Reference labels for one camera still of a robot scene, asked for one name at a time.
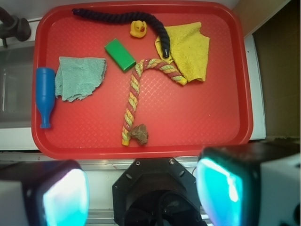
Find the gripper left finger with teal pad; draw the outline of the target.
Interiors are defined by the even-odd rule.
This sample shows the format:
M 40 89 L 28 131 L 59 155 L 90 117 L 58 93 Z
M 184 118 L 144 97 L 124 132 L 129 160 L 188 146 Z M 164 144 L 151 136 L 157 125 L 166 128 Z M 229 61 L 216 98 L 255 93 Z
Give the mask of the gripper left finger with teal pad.
M 2 226 L 84 226 L 88 210 L 88 178 L 76 161 L 0 165 Z

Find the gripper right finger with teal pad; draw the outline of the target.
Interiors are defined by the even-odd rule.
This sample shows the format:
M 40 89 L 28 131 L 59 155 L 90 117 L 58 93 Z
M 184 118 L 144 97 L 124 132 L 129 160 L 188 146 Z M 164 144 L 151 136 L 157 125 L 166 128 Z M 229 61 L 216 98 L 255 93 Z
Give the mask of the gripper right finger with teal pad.
M 215 226 L 298 226 L 301 146 L 254 142 L 205 148 L 196 167 L 200 203 Z

